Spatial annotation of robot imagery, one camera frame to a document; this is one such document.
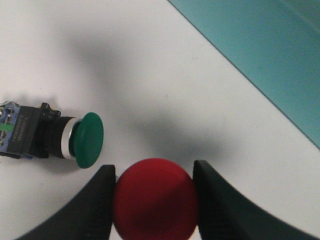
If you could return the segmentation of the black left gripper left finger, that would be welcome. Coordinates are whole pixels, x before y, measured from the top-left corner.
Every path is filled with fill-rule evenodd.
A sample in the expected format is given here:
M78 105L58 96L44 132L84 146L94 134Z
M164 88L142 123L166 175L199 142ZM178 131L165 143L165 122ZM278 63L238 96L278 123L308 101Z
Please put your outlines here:
M84 188L62 209L20 240L108 240L112 228L114 165L99 168Z

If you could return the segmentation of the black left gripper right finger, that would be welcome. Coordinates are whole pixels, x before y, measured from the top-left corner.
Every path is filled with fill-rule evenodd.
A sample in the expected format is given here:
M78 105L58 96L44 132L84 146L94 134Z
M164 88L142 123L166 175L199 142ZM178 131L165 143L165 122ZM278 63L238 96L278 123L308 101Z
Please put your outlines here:
M207 161L195 160L203 240L313 240L314 236L263 210L230 185Z

